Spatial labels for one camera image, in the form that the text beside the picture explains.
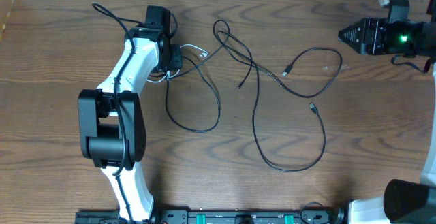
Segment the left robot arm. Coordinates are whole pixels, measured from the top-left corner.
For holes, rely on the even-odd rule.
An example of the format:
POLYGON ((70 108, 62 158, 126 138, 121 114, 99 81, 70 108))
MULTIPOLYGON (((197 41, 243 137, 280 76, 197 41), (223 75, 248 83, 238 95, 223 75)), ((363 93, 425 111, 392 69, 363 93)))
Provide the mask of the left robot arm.
POLYGON ((124 51, 110 75, 78 96, 82 154, 110 181, 119 219, 127 223, 161 220, 142 171, 146 128, 140 94, 151 73, 168 77, 182 67, 180 48, 170 42, 175 21, 170 10, 148 6, 145 20, 125 30, 124 51))

